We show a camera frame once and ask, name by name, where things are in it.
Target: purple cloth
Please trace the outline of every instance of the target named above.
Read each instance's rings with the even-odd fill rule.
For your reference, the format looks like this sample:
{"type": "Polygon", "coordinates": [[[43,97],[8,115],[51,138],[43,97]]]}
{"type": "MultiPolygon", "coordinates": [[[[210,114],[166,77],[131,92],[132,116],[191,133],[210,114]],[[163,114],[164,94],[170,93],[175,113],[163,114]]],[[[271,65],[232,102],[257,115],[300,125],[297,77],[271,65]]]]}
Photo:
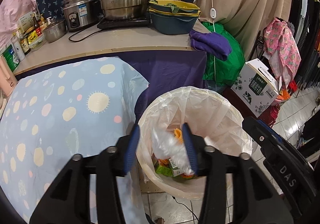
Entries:
{"type": "Polygon", "coordinates": [[[201,33],[192,30],[189,35],[192,48],[205,51],[222,61],[226,61],[232,51],[228,40],[218,33],[201,33]]]}
{"type": "Polygon", "coordinates": [[[202,77],[207,62],[207,54],[205,52],[182,50],[128,51],[81,57],[32,69],[17,75],[17,79],[64,64],[101,57],[121,58],[124,62],[133,66],[150,83],[149,87],[143,91],[137,100],[134,109],[136,122],[138,122],[148,105],[158,96],[182,86],[195,86],[198,88],[203,88],[204,86],[202,77]]]}

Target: green plastic bag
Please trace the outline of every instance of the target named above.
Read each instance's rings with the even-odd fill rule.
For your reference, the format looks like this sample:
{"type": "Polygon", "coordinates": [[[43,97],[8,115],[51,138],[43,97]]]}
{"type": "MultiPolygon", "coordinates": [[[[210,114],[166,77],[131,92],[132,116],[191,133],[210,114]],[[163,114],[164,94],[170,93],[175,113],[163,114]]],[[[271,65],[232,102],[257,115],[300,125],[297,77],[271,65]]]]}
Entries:
{"type": "MultiPolygon", "coordinates": [[[[213,32],[213,24],[209,22],[202,23],[209,31],[213,32]]],[[[226,61],[215,59],[216,63],[216,78],[214,78],[214,56],[207,54],[207,64],[205,73],[203,75],[204,80],[215,80],[217,85],[229,85],[232,86],[237,79],[244,63],[245,59],[242,53],[242,49],[238,41],[224,28],[223,25],[215,23],[214,27],[216,33],[224,36],[231,46],[232,52],[228,56],[226,61]]]]}

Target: kitchen counter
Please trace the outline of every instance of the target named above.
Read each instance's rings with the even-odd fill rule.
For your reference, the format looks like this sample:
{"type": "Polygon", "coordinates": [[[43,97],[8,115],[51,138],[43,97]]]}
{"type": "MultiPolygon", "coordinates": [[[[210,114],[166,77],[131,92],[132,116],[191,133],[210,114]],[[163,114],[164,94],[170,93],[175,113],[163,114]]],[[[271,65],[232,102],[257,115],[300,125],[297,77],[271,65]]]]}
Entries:
{"type": "MultiPolygon", "coordinates": [[[[199,21],[196,22],[194,29],[203,33],[209,33],[199,21]]],[[[80,32],[72,39],[82,39],[95,31],[98,31],[97,27],[92,26],[80,32]]],[[[190,46],[188,34],[164,35],[153,27],[102,31],[77,43],[68,40],[73,33],[68,32],[61,39],[50,44],[46,43],[37,51],[29,53],[13,73],[18,75],[59,61],[120,51],[193,50],[190,46]]]]}

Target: polka dot tablecloth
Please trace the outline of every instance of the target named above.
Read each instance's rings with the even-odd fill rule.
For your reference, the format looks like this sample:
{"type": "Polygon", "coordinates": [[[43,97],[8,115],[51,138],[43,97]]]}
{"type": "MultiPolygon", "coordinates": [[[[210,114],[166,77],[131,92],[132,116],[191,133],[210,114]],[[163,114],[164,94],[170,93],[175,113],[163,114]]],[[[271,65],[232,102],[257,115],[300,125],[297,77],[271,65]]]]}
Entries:
{"type": "MultiPolygon", "coordinates": [[[[119,58],[67,64],[18,82],[0,122],[0,185],[27,223],[73,154],[98,154],[127,134],[147,87],[147,80],[119,58]]],[[[127,223],[145,219],[142,202],[132,197],[134,184],[139,190],[135,178],[117,179],[127,223]]],[[[90,208],[96,222],[94,178],[90,208]]]]}

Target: rice cooker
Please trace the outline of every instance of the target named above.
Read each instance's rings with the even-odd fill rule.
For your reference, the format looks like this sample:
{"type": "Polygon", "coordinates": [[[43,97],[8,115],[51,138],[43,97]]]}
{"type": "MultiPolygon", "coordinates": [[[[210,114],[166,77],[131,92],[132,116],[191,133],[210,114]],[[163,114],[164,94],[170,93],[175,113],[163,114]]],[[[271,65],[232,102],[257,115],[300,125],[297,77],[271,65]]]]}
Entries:
{"type": "Polygon", "coordinates": [[[96,24],[100,10],[99,0],[63,0],[63,13],[69,31],[96,24]]]}

